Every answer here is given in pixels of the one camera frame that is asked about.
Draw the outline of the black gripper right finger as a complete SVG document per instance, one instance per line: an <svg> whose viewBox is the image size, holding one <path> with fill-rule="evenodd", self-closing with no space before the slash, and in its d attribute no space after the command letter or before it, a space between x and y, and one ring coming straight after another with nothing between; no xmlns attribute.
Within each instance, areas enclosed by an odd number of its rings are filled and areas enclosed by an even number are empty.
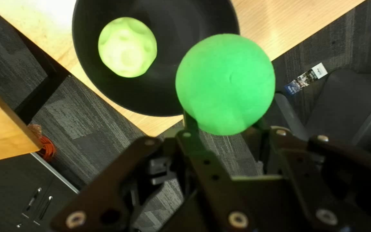
<svg viewBox="0 0 371 232"><path fill-rule="evenodd" d="M323 135L306 140L258 121L248 127L263 171L289 184L311 232L371 232L371 153Z"/></svg>

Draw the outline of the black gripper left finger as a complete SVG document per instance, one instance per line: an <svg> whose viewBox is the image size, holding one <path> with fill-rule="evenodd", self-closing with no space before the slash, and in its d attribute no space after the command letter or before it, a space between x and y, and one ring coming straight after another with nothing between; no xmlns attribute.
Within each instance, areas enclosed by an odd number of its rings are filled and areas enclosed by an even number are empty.
<svg viewBox="0 0 371 232"><path fill-rule="evenodd" d="M133 232L144 206L168 180L177 180L184 202L162 225L193 225L234 232L245 226L242 198L213 152L186 114L175 136L140 136L93 177L51 220L54 232Z"/></svg>

